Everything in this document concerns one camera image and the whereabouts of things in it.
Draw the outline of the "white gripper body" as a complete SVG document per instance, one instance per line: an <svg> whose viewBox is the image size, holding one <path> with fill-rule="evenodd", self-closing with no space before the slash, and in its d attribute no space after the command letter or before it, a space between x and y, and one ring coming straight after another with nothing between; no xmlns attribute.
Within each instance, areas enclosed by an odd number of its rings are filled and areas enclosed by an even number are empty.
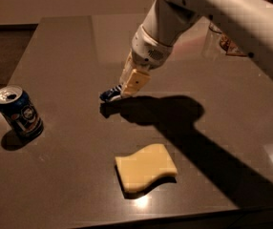
<svg viewBox="0 0 273 229"><path fill-rule="evenodd" d="M155 69L162 66L173 47L164 46L152 38L140 25L132 39L131 55L136 65Z"/></svg>

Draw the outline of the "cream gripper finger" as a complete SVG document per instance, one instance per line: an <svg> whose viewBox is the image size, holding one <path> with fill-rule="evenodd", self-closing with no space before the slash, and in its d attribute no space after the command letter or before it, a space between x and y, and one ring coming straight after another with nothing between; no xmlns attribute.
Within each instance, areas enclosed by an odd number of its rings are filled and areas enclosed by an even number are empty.
<svg viewBox="0 0 273 229"><path fill-rule="evenodd" d="M134 60L132 57L132 53L129 52L126 62L124 64L124 68L123 68L121 77L119 79L119 84L121 85L121 87L124 87L127 85L128 80L130 79L134 68L135 68L135 63L134 63Z"/></svg>
<svg viewBox="0 0 273 229"><path fill-rule="evenodd" d="M126 86L122 87L121 96L129 97L136 94L141 88L143 88L147 82L150 80L150 75L148 73L143 73L134 69L130 79Z"/></svg>

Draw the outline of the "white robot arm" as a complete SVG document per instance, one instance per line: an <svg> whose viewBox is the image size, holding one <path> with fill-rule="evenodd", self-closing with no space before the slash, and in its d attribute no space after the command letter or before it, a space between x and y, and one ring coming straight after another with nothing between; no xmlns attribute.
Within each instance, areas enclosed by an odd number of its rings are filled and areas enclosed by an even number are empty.
<svg viewBox="0 0 273 229"><path fill-rule="evenodd" d="M132 40L120 95L137 93L179 37L201 17L225 33L273 80L273 4L264 0L155 0Z"/></svg>

